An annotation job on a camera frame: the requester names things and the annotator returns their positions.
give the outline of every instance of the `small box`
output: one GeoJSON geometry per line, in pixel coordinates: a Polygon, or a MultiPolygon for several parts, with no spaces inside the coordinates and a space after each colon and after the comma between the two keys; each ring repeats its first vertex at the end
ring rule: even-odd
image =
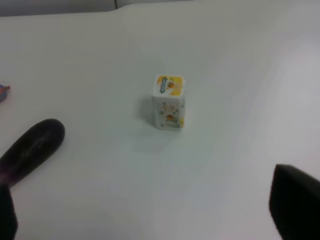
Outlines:
{"type": "Polygon", "coordinates": [[[180,130],[185,123],[186,81],[182,76],[160,75],[155,79],[153,104],[155,126],[180,130]]]}

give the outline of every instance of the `purple eggplant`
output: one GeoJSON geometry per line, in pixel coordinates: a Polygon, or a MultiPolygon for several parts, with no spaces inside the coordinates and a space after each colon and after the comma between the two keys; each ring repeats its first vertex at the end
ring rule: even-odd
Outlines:
{"type": "Polygon", "coordinates": [[[65,127],[56,119],[31,127],[0,158],[0,183],[12,187],[26,177],[59,148],[64,137],[65,127]]]}

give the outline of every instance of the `small colorful object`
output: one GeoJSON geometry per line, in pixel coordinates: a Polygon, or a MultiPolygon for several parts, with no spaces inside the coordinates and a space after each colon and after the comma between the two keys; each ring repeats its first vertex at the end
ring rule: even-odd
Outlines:
{"type": "Polygon", "coordinates": [[[0,103],[7,98],[10,86],[3,86],[0,84],[0,103]]]}

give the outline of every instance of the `tabletop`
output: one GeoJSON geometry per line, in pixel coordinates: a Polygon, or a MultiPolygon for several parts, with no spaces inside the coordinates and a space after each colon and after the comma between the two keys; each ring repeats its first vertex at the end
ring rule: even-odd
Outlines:
{"type": "Polygon", "coordinates": [[[14,186],[17,240],[279,240],[275,164],[320,179],[320,2],[199,0],[0,18],[0,152],[60,120],[14,186]],[[155,76],[186,79],[182,131],[155,76]]]}

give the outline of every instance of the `black object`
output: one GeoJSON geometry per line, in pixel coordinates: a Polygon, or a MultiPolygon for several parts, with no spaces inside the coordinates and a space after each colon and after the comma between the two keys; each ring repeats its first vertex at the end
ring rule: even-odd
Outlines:
{"type": "Polygon", "coordinates": [[[0,184],[16,184],[50,157],[65,137],[64,125],[46,119],[31,127],[0,158],[0,184]]]}
{"type": "Polygon", "coordinates": [[[284,240],[320,240],[320,182],[291,165],[276,165],[269,209],[284,240]]]}
{"type": "Polygon", "coordinates": [[[18,229],[9,187],[0,185],[0,239],[13,240],[18,229]]]}

